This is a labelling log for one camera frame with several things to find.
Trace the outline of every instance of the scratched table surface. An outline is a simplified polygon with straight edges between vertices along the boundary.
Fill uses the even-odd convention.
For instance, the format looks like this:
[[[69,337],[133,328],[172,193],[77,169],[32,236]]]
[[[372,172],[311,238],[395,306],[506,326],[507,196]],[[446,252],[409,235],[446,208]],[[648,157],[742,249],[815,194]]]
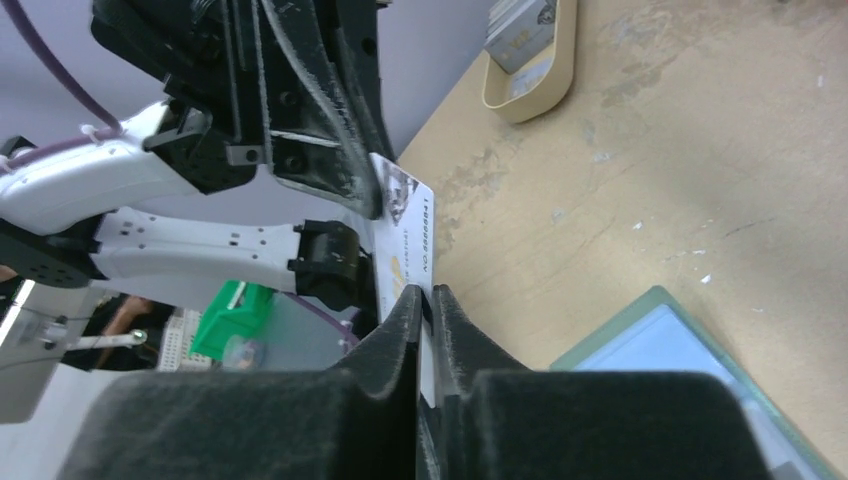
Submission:
[[[848,473],[848,4],[580,4],[575,78],[512,126],[479,58],[400,164],[436,281],[546,368],[652,285]]]

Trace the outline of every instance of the table surface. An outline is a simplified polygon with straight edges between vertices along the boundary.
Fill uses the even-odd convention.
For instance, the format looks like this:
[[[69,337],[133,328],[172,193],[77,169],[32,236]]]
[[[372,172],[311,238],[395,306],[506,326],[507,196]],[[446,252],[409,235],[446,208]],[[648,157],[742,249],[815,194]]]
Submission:
[[[436,194],[436,282],[538,369],[663,285],[848,473],[848,4],[578,17],[559,106],[503,122],[481,57],[401,157]]]

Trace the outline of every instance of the robotic arm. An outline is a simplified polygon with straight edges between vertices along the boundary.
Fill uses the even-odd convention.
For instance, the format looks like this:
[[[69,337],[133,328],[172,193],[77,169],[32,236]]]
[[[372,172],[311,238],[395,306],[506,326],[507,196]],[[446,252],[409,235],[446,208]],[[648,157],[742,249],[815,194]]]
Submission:
[[[236,226],[140,201],[214,193],[269,169],[283,186],[382,214],[374,0],[95,0],[92,34],[164,83],[122,135],[0,177],[0,263],[45,285],[156,273],[226,276],[376,312],[371,258],[340,222]],[[35,146],[14,137],[13,163]]]

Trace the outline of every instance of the gray wall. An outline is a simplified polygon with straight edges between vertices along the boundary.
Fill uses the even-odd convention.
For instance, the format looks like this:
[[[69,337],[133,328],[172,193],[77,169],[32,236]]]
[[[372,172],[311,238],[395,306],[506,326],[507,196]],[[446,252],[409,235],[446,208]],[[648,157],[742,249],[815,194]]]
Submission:
[[[162,97],[156,82],[90,38],[90,2],[22,0],[22,3],[54,53],[113,114],[131,115]],[[398,152],[480,52],[486,12],[491,3],[492,0],[395,0],[391,8],[380,13],[384,116]],[[45,144],[76,135],[82,123],[98,125],[38,63],[5,13],[0,13],[0,139],[22,134]],[[270,179],[258,178],[245,188],[212,197],[160,200],[145,207],[161,215],[207,221],[283,223],[304,215],[294,209],[279,208],[290,203],[289,195]],[[266,209],[262,205],[274,207]],[[340,214],[337,208],[318,201],[309,212],[312,218]],[[180,278],[145,278],[113,283],[111,287],[202,308],[218,285]],[[300,335],[314,341],[325,336],[328,348],[336,348],[332,332],[325,326],[307,317],[297,320],[287,331],[288,339]],[[292,348],[298,344],[303,342],[292,342]],[[293,365],[302,366],[297,359],[292,361]],[[321,361],[310,360],[316,365]],[[22,426],[0,426],[0,478],[52,478],[79,427],[81,415],[112,378],[108,374],[84,374],[61,367],[33,421]]]

